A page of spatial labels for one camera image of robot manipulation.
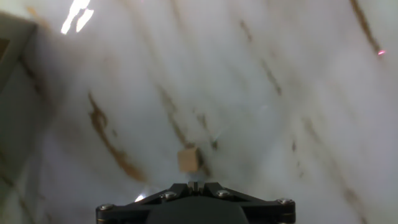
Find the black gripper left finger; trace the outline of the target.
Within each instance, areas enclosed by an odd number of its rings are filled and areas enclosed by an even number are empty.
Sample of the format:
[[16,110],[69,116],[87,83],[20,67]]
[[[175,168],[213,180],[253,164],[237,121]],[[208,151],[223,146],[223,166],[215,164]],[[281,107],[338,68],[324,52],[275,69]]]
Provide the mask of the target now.
[[153,209],[192,196],[196,186],[196,182],[173,184],[168,189],[127,205],[102,204],[96,208],[96,224],[145,223]]

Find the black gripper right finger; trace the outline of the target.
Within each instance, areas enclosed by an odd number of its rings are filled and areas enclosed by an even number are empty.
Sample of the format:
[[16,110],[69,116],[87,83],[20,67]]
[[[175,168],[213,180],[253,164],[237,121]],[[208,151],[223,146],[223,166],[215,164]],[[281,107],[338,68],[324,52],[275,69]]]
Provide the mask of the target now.
[[243,210],[250,224],[293,224],[295,202],[288,198],[262,200],[226,187],[217,182],[197,182],[197,194],[231,202]]

